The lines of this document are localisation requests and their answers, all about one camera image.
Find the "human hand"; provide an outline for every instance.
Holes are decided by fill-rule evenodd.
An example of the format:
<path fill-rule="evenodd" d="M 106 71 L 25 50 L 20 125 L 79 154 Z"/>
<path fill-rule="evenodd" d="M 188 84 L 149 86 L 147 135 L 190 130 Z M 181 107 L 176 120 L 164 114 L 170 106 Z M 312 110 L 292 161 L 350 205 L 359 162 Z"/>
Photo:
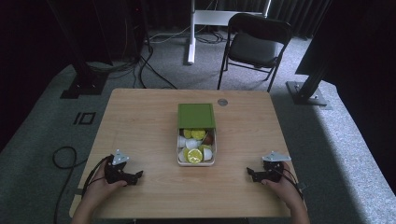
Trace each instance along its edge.
<path fill-rule="evenodd" d="M 112 184 L 107 183 L 105 179 L 106 162 L 102 162 L 93 176 L 91 184 L 87 187 L 87 191 L 73 215 L 73 224 L 90 223 L 94 210 L 117 189 L 127 186 L 128 183 L 124 180 Z"/>
<path fill-rule="evenodd" d="M 289 166 L 283 162 L 284 170 L 290 170 Z M 291 179 L 291 174 L 288 171 L 283 171 L 283 175 Z M 291 223 L 309 223 L 308 213 L 303 199 L 296 188 L 284 176 L 280 178 L 279 182 L 273 182 L 268 179 L 262 180 L 262 184 L 268 186 L 276 195 L 282 200 L 291 212 Z"/>
<path fill-rule="evenodd" d="M 284 169 L 286 170 L 290 170 L 289 166 L 283 162 L 283 166 Z M 283 175 L 287 176 L 289 179 L 291 179 L 291 175 L 289 172 L 287 171 L 283 171 Z M 279 182 L 273 182 L 271 180 L 268 179 L 264 179 L 262 181 L 262 184 L 268 186 L 270 189 L 272 189 L 276 195 L 283 201 L 286 203 L 286 205 L 288 206 L 288 208 L 292 208 L 293 206 L 296 205 L 301 205 L 303 203 L 303 200 L 299 194 L 299 192 L 297 192 L 296 188 L 289 182 L 289 180 L 287 180 L 285 177 L 282 176 L 282 178 L 280 178 Z"/>
<path fill-rule="evenodd" d="M 96 174 L 93 176 L 90 185 L 85 191 L 82 202 L 89 204 L 96 208 L 105 199 L 107 199 L 117 189 L 127 186 L 127 182 L 124 180 L 117 181 L 112 184 L 108 184 L 105 178 L 105 166 L 108 161 L 102 162 Z"/>

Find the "yellow object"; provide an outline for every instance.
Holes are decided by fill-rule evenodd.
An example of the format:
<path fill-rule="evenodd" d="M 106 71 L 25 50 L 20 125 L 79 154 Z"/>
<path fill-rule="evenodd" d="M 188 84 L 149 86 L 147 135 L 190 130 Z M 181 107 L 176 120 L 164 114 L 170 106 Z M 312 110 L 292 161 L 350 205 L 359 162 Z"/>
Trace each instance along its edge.
<path fill-rule="evenodd" d="M 184 159 L 186 160 L 186 161 L 188 161 L 189 160 L 189 158 L 187 157 L 187 155 L 189 154 L 189 149 L 188 148 L 186 148 L 186 147 L 184 147 L 183 148 L 183 155 L 184 155 Z"/>
<path fill-rule="evenodd" d="M 204 139 L 205 135 L 206 135 L 206 132 L 203 129 L 197 129 L 197 130 L 192 130 L 191 131 L 191 136 L 195 140 L 202 140 L 202 139 Z"/>
<path fill-rule="evenodd" d="M 190 129 L 184 129 L 183 130 L 183 135 L 184 135 L 185 138 L 192 138 Z"/>
<path fill-rule="evenodd" d="M 191 149 L 187 154 L 187 161 L 191 163 L 201 162 L 203 159 L 203 154 L 198 148 Z"/>

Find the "black folding chair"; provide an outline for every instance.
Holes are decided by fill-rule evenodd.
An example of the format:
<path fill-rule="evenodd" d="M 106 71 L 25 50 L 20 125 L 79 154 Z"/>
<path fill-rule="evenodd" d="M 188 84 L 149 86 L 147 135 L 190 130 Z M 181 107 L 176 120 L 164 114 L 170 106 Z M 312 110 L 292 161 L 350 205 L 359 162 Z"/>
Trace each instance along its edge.
<path fill-rule="evenodd" d="M 233 40 L 231 34 L 236 32 Z M 218 90 L 228 65 L 236 65 L 272 74 L 267 91 L 271 90 L 283 52 L 292 38 L 290 25 L 284 21 L 266 19 L 247 13 L 237 13 L 228 22 L 228 38 L 219 75 Z"/>

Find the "green lid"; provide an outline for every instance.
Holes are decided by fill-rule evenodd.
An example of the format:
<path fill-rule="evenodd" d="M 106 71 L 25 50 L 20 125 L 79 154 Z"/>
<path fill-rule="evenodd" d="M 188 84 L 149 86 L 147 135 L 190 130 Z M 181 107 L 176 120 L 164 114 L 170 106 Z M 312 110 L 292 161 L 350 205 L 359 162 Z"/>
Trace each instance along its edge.
<path fill-rule="evenodd" d="M 179 104 L 178 128 L 216 128 L 212 104 Z"/>

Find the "box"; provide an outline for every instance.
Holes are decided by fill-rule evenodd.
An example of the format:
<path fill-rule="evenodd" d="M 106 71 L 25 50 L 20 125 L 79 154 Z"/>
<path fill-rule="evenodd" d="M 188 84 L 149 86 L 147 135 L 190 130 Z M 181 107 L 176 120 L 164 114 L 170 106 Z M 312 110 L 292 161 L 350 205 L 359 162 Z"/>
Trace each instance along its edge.
<path fill-rule="evenodd" d="M 178 164 L 211 166 L 215 163 L 216 154 L 216 122 L 213 105 L 179 104 L 177 111 Z"/>

